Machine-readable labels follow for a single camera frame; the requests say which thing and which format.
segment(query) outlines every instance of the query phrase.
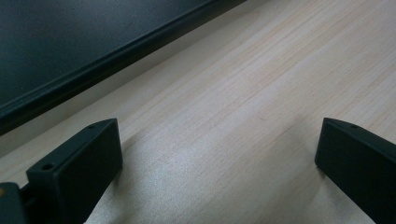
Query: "light wood surface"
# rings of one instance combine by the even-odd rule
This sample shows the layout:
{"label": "light wood surface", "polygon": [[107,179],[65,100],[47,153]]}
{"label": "light wood surface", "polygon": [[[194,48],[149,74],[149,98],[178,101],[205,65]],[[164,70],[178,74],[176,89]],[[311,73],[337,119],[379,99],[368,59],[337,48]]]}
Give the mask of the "light wood surface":
{"label": "light wood surface", "polygon": [[396,142],[396,1],[248,1],[205,27],[2,157],[0,181],[118,118],[124,168],[88,223],[373,223],[314,156],[325,117]]}

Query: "wood grain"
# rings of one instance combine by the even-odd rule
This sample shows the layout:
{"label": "wood grain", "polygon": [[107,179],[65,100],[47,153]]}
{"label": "wood grain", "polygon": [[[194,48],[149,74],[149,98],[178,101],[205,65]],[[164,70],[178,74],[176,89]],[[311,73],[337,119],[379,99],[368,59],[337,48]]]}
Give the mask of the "wood grain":
{"label": "wood grain", "polygon": [[325,117],[396,142],[395,11],[391,0],[248,1],[2,157],[0,181],[26,183],[79,129],[118,118],[124,168],[88,223],[373,223],[314,156]]}

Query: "black plastic part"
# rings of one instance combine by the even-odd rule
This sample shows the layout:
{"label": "black plastic part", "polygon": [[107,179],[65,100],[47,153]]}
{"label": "black plastic part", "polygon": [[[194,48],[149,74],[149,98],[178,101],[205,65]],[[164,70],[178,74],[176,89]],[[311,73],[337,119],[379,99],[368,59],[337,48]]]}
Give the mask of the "black plastic part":
{"label": "black plastic part", "polygon": [[396,146],[363,128],[324,119],[315,163],[376,223],[396,223]]}
{"label": "black plastic part", "polygon": [[117,120],[94,123],[27,170],[22,190],[0,185],[0,223],[83,223],[121,167]]}
{"label": "black plastic part", "polygon": [[0,223],[29,223],[20,188],[14,183],[0,184]]}
{"label": "black plastic part", "polygon": [[3,1],[0,135],[244,1]]}
{"label": "black plastic part", "polygon": [[27,172],[51,223],[83,223],[122,166],[117,121],[94,123]]}

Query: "wooden desk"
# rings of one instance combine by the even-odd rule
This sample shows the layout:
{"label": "wooden desk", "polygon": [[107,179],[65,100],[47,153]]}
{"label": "wooden desk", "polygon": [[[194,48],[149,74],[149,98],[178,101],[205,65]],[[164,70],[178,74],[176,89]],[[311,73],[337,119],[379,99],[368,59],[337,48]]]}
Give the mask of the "wooden desk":
{"label": "wooden desk", "polygon": [[0,181],[26,183],[79,129],[118,118],[124,168],[88,223],[372,223],[314,156],[324,117],[396,142],[395,12],[385,0],[248,1],[96,102],[65,106],[0,159]]}

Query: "screw hole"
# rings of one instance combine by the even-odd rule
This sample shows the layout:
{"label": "screw hole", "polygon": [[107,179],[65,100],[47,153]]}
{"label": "screw hole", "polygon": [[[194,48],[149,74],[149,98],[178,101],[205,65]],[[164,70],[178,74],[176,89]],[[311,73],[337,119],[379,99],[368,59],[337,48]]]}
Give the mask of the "screw hole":
{"label": "screw hole", "polygon": [[53,164],[48,163],[48,164],[43,165],[43,167],[41,167],[41,169],[42,170],[50,170],[50,169],[52,169],[52,167],[53,167]]}

